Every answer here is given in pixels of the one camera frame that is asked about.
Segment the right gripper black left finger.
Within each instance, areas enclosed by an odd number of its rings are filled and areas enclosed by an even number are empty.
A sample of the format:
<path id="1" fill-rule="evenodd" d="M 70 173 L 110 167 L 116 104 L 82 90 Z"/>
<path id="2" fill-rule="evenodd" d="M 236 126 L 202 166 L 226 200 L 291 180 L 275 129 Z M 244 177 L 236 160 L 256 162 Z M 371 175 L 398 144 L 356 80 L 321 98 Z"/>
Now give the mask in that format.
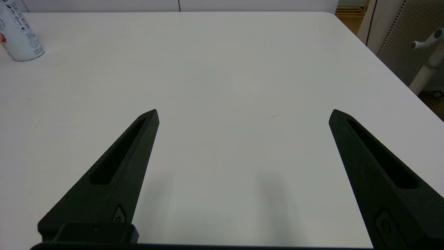
<path id="1" fill-rule="evenodd" d="M 67 223 L 131 223 L 160 119 L 141 114 L 38 222 L 43 241 Z"/>

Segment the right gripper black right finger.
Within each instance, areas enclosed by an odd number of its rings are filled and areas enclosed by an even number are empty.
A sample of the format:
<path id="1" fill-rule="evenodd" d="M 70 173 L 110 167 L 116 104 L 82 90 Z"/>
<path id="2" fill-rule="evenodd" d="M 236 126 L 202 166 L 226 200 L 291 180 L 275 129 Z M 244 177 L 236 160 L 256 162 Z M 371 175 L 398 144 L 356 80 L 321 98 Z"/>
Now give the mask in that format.
<path id="1" fill-rule="evenodd" d="M 328 123 L 373 248 L 442 250 L 443 197 L 349 114 Z"/>

